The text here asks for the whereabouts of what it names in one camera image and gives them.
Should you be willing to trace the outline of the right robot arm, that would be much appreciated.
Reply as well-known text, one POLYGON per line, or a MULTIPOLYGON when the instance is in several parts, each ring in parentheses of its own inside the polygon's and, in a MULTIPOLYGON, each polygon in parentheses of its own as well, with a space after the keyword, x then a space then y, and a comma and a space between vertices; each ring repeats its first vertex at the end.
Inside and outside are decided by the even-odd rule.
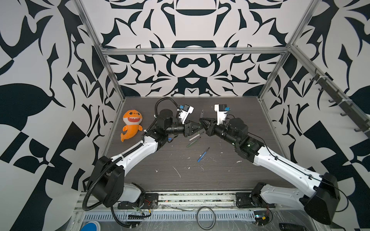
POLYGON ((272 151, 261 137, 248 131, 248 126, 240 118, 233 118, 228 123, 218 123, 212 118, 200 118, 199 121, 208 136, 216 135, 225 140, 233 145, 241 158, 274 172, 294 186, 279 188, 263 183, 257 188, 257 199, 304 210, 324 225, 333 223, 342 194, 334 175, 311 171, 272 151))

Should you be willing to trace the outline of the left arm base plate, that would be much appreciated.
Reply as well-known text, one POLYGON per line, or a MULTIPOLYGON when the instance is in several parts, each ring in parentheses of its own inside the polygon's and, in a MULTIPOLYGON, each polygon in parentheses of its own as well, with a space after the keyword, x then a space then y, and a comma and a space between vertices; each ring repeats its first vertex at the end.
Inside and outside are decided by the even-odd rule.
POLYGON ((118 204, 118 209, 128 210, 128 209, 152 209, 156 208, 159 202, 158 193, 146 193, 145 195, 139 196, 136 202, 120 202, 118 204))

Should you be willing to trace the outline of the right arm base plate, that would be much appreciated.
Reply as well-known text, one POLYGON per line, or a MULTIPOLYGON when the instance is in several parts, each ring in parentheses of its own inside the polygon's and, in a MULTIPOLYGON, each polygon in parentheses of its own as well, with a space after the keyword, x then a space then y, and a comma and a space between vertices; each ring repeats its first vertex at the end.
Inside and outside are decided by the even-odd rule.
POLYGON ((259 194, 236 193, 236 206, 238 208, 275 208, 274 204, 268 204, 259 194))

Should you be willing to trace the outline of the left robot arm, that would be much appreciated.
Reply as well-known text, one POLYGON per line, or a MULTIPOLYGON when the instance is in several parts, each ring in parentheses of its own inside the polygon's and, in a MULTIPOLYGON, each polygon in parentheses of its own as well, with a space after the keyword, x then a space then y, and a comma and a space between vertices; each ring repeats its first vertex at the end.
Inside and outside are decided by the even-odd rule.
POLYGON ((136 145, 111 158, 98 159, 87 183, 82 209, 90 211, 103 205, 114 212, 114 205, 121 201, 129 208, 141 210, 145 190, 138 184, 125 183, 127 173, 178 135, 188 137, 202 130, 201 124, 187 121, 193 111, 192 106, 178 105, 171 97, 159 99, 154 106, 154 120, 136 145))

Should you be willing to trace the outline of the dark green pen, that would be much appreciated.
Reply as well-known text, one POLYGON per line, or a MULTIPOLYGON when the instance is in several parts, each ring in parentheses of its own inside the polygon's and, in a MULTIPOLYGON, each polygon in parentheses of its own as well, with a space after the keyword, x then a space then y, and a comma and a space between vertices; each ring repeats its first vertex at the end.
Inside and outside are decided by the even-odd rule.
POLYGON ((187 148, 191 147, 194 145, 201 137, 198 137, 197 139, 193 140, 190 144, 187 145, 187 148))

